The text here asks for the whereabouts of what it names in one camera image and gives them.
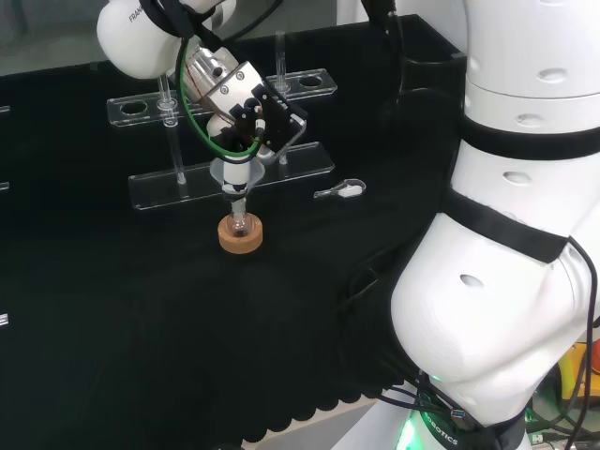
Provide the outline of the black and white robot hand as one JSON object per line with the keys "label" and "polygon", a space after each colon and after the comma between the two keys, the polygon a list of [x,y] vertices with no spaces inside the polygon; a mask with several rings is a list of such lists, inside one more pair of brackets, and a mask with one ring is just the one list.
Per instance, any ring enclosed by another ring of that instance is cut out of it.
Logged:
{"label": "black and white robot hand", "polygon": [[219,148],[221,188],[230,199],[247,195],[254,158],[261,150],[277,157],[306,130],[306,114],[281,103],[275,89],[249,62],[211,89],[206,101],[214,111],[207,132]]}

